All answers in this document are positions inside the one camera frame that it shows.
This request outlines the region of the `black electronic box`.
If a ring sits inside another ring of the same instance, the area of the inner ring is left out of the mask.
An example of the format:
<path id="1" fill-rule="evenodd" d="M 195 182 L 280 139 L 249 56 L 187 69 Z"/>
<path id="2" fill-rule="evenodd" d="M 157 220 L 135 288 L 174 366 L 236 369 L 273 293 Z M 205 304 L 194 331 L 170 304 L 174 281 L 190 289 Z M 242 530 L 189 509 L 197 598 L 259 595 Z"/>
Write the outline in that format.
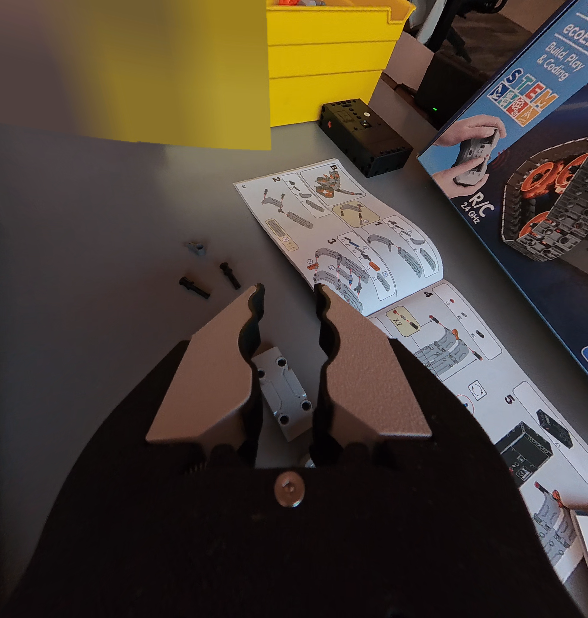
<path id="1" fill-rule="evenodd" d="M 418 87 L 414 104 L 427 113 L 431 125 L 440 130 L 488 79 L 488 74 L 439 51 Z"/>

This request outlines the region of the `blue robot kit box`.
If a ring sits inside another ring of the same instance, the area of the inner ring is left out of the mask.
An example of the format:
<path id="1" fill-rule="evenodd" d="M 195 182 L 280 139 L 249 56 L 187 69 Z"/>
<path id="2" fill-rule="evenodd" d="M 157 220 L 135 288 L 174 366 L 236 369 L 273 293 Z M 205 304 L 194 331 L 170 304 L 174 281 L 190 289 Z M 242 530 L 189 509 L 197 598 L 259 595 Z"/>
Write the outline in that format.
<path id="1" fill-rule="evenodd" d="M 588 1 L 568 1 L 419 161 L 588 374 Z"/>

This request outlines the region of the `white instruction booklet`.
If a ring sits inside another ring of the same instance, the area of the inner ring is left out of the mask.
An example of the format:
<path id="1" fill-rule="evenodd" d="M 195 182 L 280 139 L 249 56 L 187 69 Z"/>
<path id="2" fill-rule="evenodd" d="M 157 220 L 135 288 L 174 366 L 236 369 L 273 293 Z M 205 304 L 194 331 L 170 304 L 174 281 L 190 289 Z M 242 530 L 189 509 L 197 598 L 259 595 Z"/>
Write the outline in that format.
<path id="1" fill-rule="evenodd" d="M 588 446 L 444 280 L 430 238 L 336 159 L 235 187 L 309 285 L 329 286 L 404 344 L 473 414 L 566 580 L 584 558 L 570 511 L 588 510 Z"/>

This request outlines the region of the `yellow plastic bin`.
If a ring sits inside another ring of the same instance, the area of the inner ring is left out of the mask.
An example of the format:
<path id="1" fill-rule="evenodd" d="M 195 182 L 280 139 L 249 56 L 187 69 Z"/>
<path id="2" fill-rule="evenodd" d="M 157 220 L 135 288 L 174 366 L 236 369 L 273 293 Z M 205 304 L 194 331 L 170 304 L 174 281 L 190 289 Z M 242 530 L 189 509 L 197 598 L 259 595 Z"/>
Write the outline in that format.
<path id="1" fill-rule="evenodd" d="M 318 120 L 333 101 L 368 103 L 414 10 L 408 1 L 267 1 L 270 125 Z"/>

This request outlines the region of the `black chair base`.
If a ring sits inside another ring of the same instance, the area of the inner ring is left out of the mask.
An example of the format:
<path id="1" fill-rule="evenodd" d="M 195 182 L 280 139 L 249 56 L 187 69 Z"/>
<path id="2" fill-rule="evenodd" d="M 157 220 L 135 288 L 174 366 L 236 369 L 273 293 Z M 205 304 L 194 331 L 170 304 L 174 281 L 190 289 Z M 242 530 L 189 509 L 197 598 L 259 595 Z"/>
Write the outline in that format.
<path id="1" fill-rule="evenodd" d="M 433 7 L 427 20 L 416 33 L 416 39 L 432 52 L 440 50 L 442 43 L 448 40 L 455 54 L 471 63 L 471 58 L 465 50 L 464 39 L 452 26 L 456 16 L 464 18 L 467 12 L 476 11 L 482 14 L 500 12 L 507 1 L 442 1 L 442 7 Z"/>

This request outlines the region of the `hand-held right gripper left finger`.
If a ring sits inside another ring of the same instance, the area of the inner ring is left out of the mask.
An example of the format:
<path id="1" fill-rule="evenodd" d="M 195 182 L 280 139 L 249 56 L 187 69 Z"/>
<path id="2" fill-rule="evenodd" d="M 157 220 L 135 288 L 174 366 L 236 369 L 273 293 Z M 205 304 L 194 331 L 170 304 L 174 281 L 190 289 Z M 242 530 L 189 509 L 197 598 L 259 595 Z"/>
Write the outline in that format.
<path id="1" fill-rule="evenodd" d="M 206 455 L 229 444 L 254 466 L 263 406 L 252 356 L 261 342 L 264 294 L 262 284 L 251 286 L 193 334 L 147 442 L 197 443 Z"/>

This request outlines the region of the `black battery box brick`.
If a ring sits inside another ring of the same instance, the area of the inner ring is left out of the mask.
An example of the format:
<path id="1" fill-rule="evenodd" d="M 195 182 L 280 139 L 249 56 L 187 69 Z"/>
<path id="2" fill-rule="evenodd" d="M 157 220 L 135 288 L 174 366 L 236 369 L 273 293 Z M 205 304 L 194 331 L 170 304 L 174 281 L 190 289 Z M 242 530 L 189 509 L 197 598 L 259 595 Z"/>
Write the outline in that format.
<path id="1" fill-rule="evenodd" d="M 413 151 L 361 99 L 323 104 L 318 124 L 368 178 L 401 169 Z"/>

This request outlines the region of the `grey desk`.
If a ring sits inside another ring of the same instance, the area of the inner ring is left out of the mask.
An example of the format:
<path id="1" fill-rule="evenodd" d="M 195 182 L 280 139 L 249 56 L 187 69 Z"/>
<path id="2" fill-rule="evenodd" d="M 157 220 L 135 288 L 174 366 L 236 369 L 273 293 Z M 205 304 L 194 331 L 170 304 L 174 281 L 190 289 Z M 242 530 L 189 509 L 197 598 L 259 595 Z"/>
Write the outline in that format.
<path id="1" fill-rule="evenodd" d="M 340 154 L 314 123 L 272 137 L 219 151 L 0 124 L 0 616 L 582 617 L 584 568 L 566 590 L 526 567 L 531 519 L 480 429 L 318 470 L 268 416 L 255 466 L 146 443 L 188 339 L 243 294 L 220 261 L 265 286 L 262 347 L 316 399 L 314 294 L 233 183 Z"/>

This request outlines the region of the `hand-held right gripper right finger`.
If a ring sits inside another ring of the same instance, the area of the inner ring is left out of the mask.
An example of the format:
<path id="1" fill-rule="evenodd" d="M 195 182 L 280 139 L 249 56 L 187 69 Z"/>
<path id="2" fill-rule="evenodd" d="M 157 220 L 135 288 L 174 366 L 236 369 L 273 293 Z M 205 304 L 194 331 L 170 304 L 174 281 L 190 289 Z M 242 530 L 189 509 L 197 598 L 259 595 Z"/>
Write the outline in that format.
<path id="1" fill-rule="evenodd" d="M 321 367 L 313 413 L 313 463 L 337 462 L 344 448 L 372 450 L 386 439 L 427 439 L 432 432 L 388 336 L 329 286 L 316 284 Z"/>

